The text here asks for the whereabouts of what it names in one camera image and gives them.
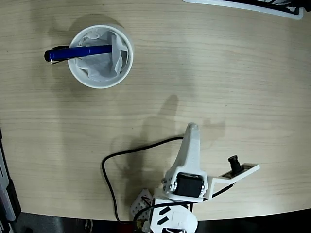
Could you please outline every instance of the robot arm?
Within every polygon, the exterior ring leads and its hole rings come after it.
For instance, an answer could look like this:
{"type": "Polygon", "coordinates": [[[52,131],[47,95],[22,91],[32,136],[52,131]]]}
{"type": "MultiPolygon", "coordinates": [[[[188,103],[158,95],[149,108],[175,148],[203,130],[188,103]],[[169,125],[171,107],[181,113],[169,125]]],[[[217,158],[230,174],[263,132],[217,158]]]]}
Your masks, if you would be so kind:
{"type": "Polygon", "coordinates": [[[200,169],[198,125],[187,126],[177,158],[162,180],[165,196],[172,200],[202,202],[208,188],[207,174],[200,169]]]}
{"type": "MultiPolygon", "coordinates": [[[[256,164],[240,165],[237,156],[230,157],[229,162],[229,172],[219,177],[208,177],[200,169],[199,127],[194,123],[188,124],[177,158],[162,180],[163,188],[155,189],[153,204],[211,200],[216,183],[233,184],[259,169],[256,164]]],[[[197,224],[195,215],[187,208],[167,206],[151,210],[143,231],[195,233],[197,224]]]]}

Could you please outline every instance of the pen clip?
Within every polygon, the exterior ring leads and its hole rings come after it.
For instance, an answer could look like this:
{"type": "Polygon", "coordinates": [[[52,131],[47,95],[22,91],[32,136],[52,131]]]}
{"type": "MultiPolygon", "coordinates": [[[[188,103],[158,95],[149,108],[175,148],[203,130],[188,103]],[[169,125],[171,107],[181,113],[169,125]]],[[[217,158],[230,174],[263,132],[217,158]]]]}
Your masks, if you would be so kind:
{"type": "MultiPolygon", "coordinates": [[[[54,48],[52,48],[51,50],[62,50],[62,49],[68,49],[69,45],[61,45],[61,46],[56,46],[54,48]]],[[[68,59],[62,59],[62,60],[50,60],[51,65],[63,62],[63,61],[67,61],[68,59]]]]}

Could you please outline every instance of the white plastic part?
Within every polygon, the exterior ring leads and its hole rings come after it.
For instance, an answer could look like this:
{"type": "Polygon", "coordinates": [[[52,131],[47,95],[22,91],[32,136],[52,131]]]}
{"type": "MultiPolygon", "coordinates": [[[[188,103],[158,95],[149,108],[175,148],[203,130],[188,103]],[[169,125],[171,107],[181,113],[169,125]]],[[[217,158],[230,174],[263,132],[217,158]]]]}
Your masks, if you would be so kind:
{"type": "Polygon", "coordinates": [[[228,6],[228,7],[233,7],[233,8],[258,11],[258,12],[268,13],[268,14],[272,14],[272,15],[276,15],[276,16],[292,18],[292,19],[296,19],[296,20],[300,20],[303,17],[303,8],[299,9],[298,15],[294,15],[291,13],[278,11],[275,9],[270,9],[270,8],[265,8],[265,7],[260,7],[260,6],[254,6],[254,5],[250,5],[250,4],[244,4],[244,3],[238,3],[238,2],[233,2],[233,1],[224,1],[224,0],[183,0],[183,1],[189,2],[189,3],[200,3],[200,4],[208,4],[208,5],[216,5],[216,6],[228,6]]]}
{"type": "Polygon", "coordinates": [[[212,200],[212,196],[214,193],[214,187],[216,183],[226,183],[226,184],[232,184],[235,183],[243,178],[245,178],[246,176],[249,176],[250,174],[254,173],[255,171],[260,169],[260,166],[257,164],[242,164],[242,167],[244,167],[244,171],[233,177],[230,178],[230,172],[225,173],[224,175],[221,175],[219,177],[208,177],[208,183],[209,183],[209,189],[205,194],[205,198],[207,198],[208,200],[212,200]]]}
{"type": "Polygon", "coordinates": [[[172,200],[202,202],[203,195],[208,189],[207,174],[200,169],[200,132],[199,126],[189,123],[184,139],[181,143],[177,158],[173,166],[166,172],[163,184],[164,194],[172,200]],[[202,192],[199,197],[185,197],[173,194],[176,189],[177,175],[186,173],[192,176],[199,176],[203,180],[202,192]]]}
{"type": "MultiPolygon", "coordinates": [[[[148,189],[143,189],[138,197],[135,199],[133,204],[131,205],[131,214],[134,217],[138,211],[152,204],[152,195],[150,194],[148,189]]],[[[149,211],[143,212],[138,219],[147,220],[149,218],[149,211]]]]}
{"type": "MultiPolygon", "coordinates": [[[[161,189],[155,189],[155,204],[173,203],[168,199],[161,189]]],[[[163,228],[184,230],[187,233],[195,233],[198,227],[198,220],[187,208],[178,205],[170,206],[169,211],[164,212],[166,207],[155,208],[152,213],[150,229],[154,233],[161,233],[163,228]]]]}
{"type": "Polygon", "coordinates": [[[82,84],[84,84],[85,86],[88,87],[92,87],[95,89],[105,89],[105,88],[109,88],[112,86],[117,85],[118,83],[120,83],[123,79],[125,79],[125,77],[128,75],[128,73],[130,72],[130,69],[132,67],[133,64],[133,60],[134,60],[134,43],[133,40],[131,39],[130,35],[125,31],[125,29],[119,25],[115,25],[115,24],[105,24],[105,25],[94,25],[88,28],[83,29],[82,31],[80,31],[72,40],[70,47],[76,47],[78,46],[80,40],[91,30],[94,30],[96,28],[105,28],[109,31],[112,31],[116,34],[118,34],[126,43],[127,47],[128,47],[128,60],[127,63],[124,67],[124,69],[121,71],[121,73],[109,80],[106,81],[96,81],[93,79],[90,79],[88,77],[88,74],[77,67],[75,59],[69,59],[68,60],[68,65],[69,65],[69,69],[72,72],[72,74],[74,75],[74,77],[82,84]]]}

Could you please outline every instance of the white object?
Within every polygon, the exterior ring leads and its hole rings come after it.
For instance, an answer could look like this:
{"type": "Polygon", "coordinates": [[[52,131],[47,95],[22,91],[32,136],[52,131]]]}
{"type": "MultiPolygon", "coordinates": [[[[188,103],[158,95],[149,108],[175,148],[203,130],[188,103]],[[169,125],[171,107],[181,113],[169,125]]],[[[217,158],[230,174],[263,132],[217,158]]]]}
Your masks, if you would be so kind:
{"type": "Polygon", "coordinates": [[[252,11],[258,11],[258,12],[273,14],[273,15],[277,15],[277,16],[283,16],[283,17],[297,19],[297,20],[300,20],[303,17],[303,8],[299,9],[298,15],[294,15],[291,13],[278,11],[275,9],[270,9],[270,8],[265,8],[265,7],[260,7],[260,6],[254,6],[254,5],[250,5],[250,4],[244,4],[244,3],[233,2],[233,1],[225,1],[225,0],[183,0],[183,1],[189,2],[189,3],[200,3],[200,4],[240,8],[240,9],[245,9],[245,10],[252,10],[252,11]]]}
{"type": "Polygon", "coordinates": [[[115,32],[106,28],[95,28],[79,41],[78,46],[112,45],[112,53],[75,58],[78,68],[87,72],[95,81],[107,81],[117,77],[125,67],[128,48],[125,41],[115,32]]]}
{"type": "Polygon", "coordinates": [[[235,177],[228,177],[228,175],[230,176],[230,172],[225,173],[224,175],[221,175],[219,177],[211,177],[209,176],[208,179],[208,183],[209,183],[209,189],[206,192],[206,194],[204,195],[208,200],[212,199],[213,193],[214,193],[214,187],[216,183],[226,183],[226,184],[232,184],[235,183],[243,178],[245,178],[246,176],[249,176],[250,174],[254,173],[255,171],[260,169],[260,166],[258,164],[242,164],[242,167],[244,167],[244,171],[235,176],[235,177]]]}
{"type": "MultiPolygon", "coordinates": [[[[138,211],[146,208],[147,206],[152,205],[152,195],[150,194],[148,189],[143,189],[138,197],[135,199],[133,204],[131,205],[131,214],[134,217],[138,211]]],[[[147,220],[149,218],[149,211],[145,211],[142,213],[138,219],[147,220]]]]}
{"type": "MultiPolygon", "coordinates": [[[[173,203],[167,198],[161,189],[155,189],[155,205],[163,203],[173,203]]],[[[198,227],[198,220],[195,215],[181,205],[155,208],[150,221],[150,230],[154,233],[163,232],[165,229],[178,229],[187,233],[195,233],[198,227]]]]}
{"type": "Polygon", "coordinates": [[[173,166],[166,172],[164,181],[163,190],[168,198],[179,201],[203,201],[203,195],[208,188],[208,183],[206,172],[200,169],[200,132],[199,126],[195,123],[188,124],[177,158],[173,166]],[[177,175],[179,173],[202,178],[204,184],[199,197],[185,197],[173,193],[178,185],[177,175]]]}
{"type": "MultiPolygon", "coordinates": [[[[194,123],[188,124],[184,139],[180,146],[178,156],[173,166],[166,172],[163,178],[163,190],[156,188],[154,194],[154,204],[173,203],[177,201],[202,202],[203,197],[212,200],[214,186],[216,183],[235,183],[246,176],[257,171],[260,167],[256,164],[243,164],[242,170],[233,174],[232,171],[225,173],[220,177],[208,177],[200,169],[200,135],[199,127],[194,123]],[[202,191],[199,196],[187,197],[174,194],[174,189],[179,185],[177,175],[187,173],[202,180],[202,191]]],[[[163,229],[176,229],[180,232],[194,233],[198,222],[195,215],[183,206],[159,207],[152,210],[151,218],[144,222],[142,230],[147,233],[162,233],[163,229]]]]}
{"type": "MultiPolygon", "coordinates": [[[[79,43],[81,44],[81,41],[83,41],[83,38],[88,39],[86,43],[91,43],[90,39],[92,38],[100,38],[102,36],[107,39],[107,35],[104,35],[102,32],[112,32],[111,35],[113,34],[116,35],[116,37],[112,39],[111,42],[116,43],[120,50],[126,50],[124,47],[127,48],[127,59],[126,59],[125,64],[123,64],[123,62],[120,61],[120,56],[118,56],[119,52],[118,54],[114,54],[114,51],[113,51],[111,54],[112,56],[115,56],[115,59],[114,59],[115,75],[112,74],[111,76],[107,76],[107,78],[103,78],[103,79],[101,79],[101,77],[97,74],[91,75],[91,77],[89,77],[88,72],[85,70],[86,67],[84,67],[84,65],[81,64],[81,62],[79,61],[76,62],[78,58],[68,60],[69,68],[72,74],[74,75],[74,77],[82,84],[92,87],[92,88],[96,88],[96,89],[109,88],[120,83],[130,72],[130,69],[133,65],[133,60],[134,60],[133,41],[130,35],[124,30],[124,28],[122,28],[119,25],[114,25],[114,24],[94,25],[94,26],[85,28],[73,38],[70,44],[70,47],[79,46],[79,43]]],[[[98,55],[90,56],[89,58],[95,59],[96,56],[98,55]]]]}

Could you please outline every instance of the floor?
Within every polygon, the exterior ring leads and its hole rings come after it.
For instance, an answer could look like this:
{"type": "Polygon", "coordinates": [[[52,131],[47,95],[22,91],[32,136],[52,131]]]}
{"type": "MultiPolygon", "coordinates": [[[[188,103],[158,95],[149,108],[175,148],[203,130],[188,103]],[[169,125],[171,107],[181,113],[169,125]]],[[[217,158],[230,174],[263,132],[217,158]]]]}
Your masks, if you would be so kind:
{"type": "MultiPolygon", "coordinates": [[[[280,215],[251,217],[242,219],[200,221],[196,233],[275,233],[309,232],[311,209],[280,215]]],[[[21,213],[14,224],[16,233],[25,233],[31,228],[33,233],[89,233],[90,221],[52,216],[21,213]]],[[[92,221],[92,233],[132,233],[131,227],[120,226],[114,221],[92,221]]]]}

